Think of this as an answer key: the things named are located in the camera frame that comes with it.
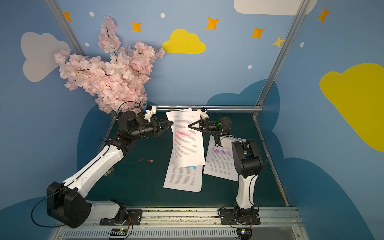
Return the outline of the document with pink highlight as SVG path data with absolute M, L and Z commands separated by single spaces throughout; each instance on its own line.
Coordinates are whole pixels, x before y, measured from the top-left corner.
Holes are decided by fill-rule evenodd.
M 203 166 L 205 164 L 203 135 L 189 125 L 201 119 L 200 113 L 187 109 L 166 113 L 173 121 L 173 165 L 174 169 Z

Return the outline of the document with blue highlight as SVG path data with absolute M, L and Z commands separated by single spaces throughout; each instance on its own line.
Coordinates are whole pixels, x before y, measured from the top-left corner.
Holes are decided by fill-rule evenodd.
M 203 166 L 183 167 L 174 170 L 173 156 L 168 166 L 164 188 L 188 192 L 202 191 Z

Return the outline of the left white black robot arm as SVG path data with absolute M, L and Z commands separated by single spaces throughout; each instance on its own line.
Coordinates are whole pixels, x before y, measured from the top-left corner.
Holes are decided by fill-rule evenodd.
M 121 161 L 136 145 L 137 140 L 158 137 L 174 123 L 158 119 L 153 111 L 124 112 L 116 119 L 119 129 L 107 145 L 77 173 L 62 183 L 53 182 L 45 198 L 47 215 L 62 226 L 77 228 L 86 221 L 100 220 L 102 224 L 129 224 L 127 207 L 118 201 L 87 201 L 93 186 Z

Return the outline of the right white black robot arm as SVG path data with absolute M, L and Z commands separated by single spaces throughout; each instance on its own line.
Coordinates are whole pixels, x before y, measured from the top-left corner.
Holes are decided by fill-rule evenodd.
M 256 223 L 260 217 L 253 197 L 255 183 L 264 166 L 256 141 L 231 135 L 232 121 L 228 117 L 223 117 L 217 122 L 209 121 L 207 118 L 200 119 L 189 124 L 188 127 L 202 134 L 212 133 L 216 145 L 232 150 L 234 167 L 239 175 L 234 220 L 244 225 Z

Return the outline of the document with purple highlight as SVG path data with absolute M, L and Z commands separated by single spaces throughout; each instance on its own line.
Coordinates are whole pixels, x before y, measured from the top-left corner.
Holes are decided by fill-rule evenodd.
M 232 150 L 225 147 L 217 147 L 213 136 L 210 136 L 208 145 L 212 145 L 213 147 L 207 150 L 203 173 L 237 182 L 239 175 L 235 170 Z

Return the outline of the pink cherry blossom tree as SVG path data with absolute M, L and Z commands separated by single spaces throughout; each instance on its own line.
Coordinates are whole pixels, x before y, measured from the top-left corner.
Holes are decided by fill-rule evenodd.
M 105 16 L 99 47 L 110 54 L 109 61 L 60 50 L 54 55 L 55 62 L 60 67 L 60 77 L 66 80 L 66 88 L 70 91 L 84 89 L 96 98 L 102 112 L 139 113 L 147 104 L 145 84 L 150 80 L 153 63 L 166 52 L 141 42 L 133 47 L 122 47 L 117 30 L 113 18 Z

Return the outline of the small glass jar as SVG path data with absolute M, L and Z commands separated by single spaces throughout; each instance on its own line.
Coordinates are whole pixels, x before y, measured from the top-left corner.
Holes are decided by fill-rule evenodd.
M 114 167 L 111 167 L 107 172 L 105 173 L 105 176 L 109 176 L 114 172 Z

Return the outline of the left electronics board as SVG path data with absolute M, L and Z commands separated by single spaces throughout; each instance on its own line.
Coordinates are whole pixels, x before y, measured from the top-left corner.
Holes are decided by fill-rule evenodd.
M 110 240 L 124 240 L 128 236 L 127 228 L 111 229 L 109 234 Z

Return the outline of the electronics board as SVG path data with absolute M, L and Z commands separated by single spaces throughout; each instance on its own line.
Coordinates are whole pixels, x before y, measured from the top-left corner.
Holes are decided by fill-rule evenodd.
M 111 229 L 109 234 L 110 240 L 124 240 L 128 236 L 127 228 Z
M 250 240 L 252 237 L 252 229 L 237 228 L 237 240 Z

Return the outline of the right aluminium frame post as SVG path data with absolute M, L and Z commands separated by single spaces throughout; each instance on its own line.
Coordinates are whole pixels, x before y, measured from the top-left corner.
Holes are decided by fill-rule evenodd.
M 306 12 L 307 12 L 307 9 L 310 8 L 310 4 L 311 4 L 312 1 L 310 0 L 304 0 L 300 3 L 299 5 L 299 8 L 298 8 L 298 11 L 296 13 L 296 15 L 294 16 L 294 19 L 292 21 L 292 24 L 290 25 L 290 28 L 288 30 L 288 33 L 286 35 L 286 39 L 283 43 L 283 46 L 280 47 L 280 50 L 279 50 L 279 53 L 277 55 L 277 58 L 276 58 L 276 61 L 273 65 L 273 68 L 264 84 L 264 87 L 262 88 L 261 90 L 261 93 L 258 97 L 258 100 L 257 100 L 257 103 L 256 103 L 256 107 L 260 107 L 261 110 L 257 110 L 257 111 L 253 111 L 252 115 L 253 115 L 253 119 L 256 120 L 257 118 L 257 115 L 259 112 L 261 112 L 263 110 L 263 104 L 267 98 L 267 95 L 276 79 L 276 77 L 278 76 L 278 73 L 279 73 L 279 70 L 280 68 L 282 67 L 283 65 L 283 62 L 291 48 L 291 45 L 293 44 L 293 41 L 306 17 Z

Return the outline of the aluminium frame post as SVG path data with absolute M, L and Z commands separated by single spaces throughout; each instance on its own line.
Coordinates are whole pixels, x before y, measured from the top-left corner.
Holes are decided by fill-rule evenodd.
M 65 17 L 65 14 L 59 5 L 58 1 L 56 0 L 45 0 L 45 3 L 47 4 L 48 8 L 50 9 L 51 13 L 53 14 L 54 18 L 58 22 L 59 26 L 61 27 L 64 35 L 67 37 L 70 45 L 73 47 L 74 52 L 78 55 L 85 55 L 85 52 L 83 50 L 83 47 L 81 46 L 76 34 L 74 33 L 70 22 Z
M 256 120 L 257 118 L 257 115 L 259 112 L 261 112 L 263 110 L 263 104 L 267 98 L 267 95 L 276 79 L 276 77 L 278 76 L 278 73 L 279 73 L 279 70 L 280 68 L 282 67 L 283 65 L 283 62 L 291 48 L 291 45 L 293 44 L 293 41 L 306 17 L 306 12 L 307 12 L 307 9 L 310 8 L 310 4 L 311 4 L 312 1 L 310 0 L 304 0 L 300 3 L 299 5 L 299 8 L 298 8 L 298 11 L 296 13 L 296 15 L 294 16 L 294 19 L 292 21 L 292 24 L 290 25 L 290 28 L 288 30 L 288 33 L 286 35 L 286 39 L 283 43 L 283 46 L 280 47 L 280 50 L 279 50 L 279 53 L 277 55 L 277 58 L 276 58 L 276 61 L 273 65 L 273 68 L 264 84 L 264 87 L 262 88 L 261 90 L 261 93 L 258 97 L 258 100 L 257 100 L 257 103 L 256 103 L 256 107 L 260 107 L 261 110 L 257 110 L 257 111 L 253 111 L 252 115 L 253 115 L 253 119 Z

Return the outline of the back aluminium frame bar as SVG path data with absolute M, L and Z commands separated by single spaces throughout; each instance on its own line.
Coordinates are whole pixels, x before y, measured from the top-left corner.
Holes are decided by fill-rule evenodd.
M 157 111 L 181 111 L 184 109 L 198 110 L 204 108 L 211 112 L 261 112 L 262 106 L 156 106 Z

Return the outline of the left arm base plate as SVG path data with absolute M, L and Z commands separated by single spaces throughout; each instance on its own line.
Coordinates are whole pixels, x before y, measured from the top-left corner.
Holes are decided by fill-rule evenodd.
M 112 219 L 101 219 L 100 226 L 139 226 L 142 219 L 143 210 L 125 209 L 119 211 Z

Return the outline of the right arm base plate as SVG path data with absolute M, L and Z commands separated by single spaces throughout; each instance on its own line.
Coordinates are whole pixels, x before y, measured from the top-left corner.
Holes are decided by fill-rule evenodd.
M 226 209 L 219 208 L 218 215 L 222 225 L 260 225 L 259 211 L 256 208 L 249 209 Z

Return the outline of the left aluminium frame post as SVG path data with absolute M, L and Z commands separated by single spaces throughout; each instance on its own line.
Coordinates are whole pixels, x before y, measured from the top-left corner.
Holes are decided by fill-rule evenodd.
M 59 26 L 61 27 L 64 35 L 67 37 L 70 45 L 73 47 L 74 52 L 78 55 L 85 55 L 85 52 L 83 50 L 83 47 L 81 46 L 76 34 L 74 33 L 70 22 L 65 17 L 65 14 L 59 5 L 58 1 L 56 0 L 45 0 L 45 3 L 47 4 L 48 8 L 50 9 L 51 13 L 53 14 L 54 18 L 58 22 Z

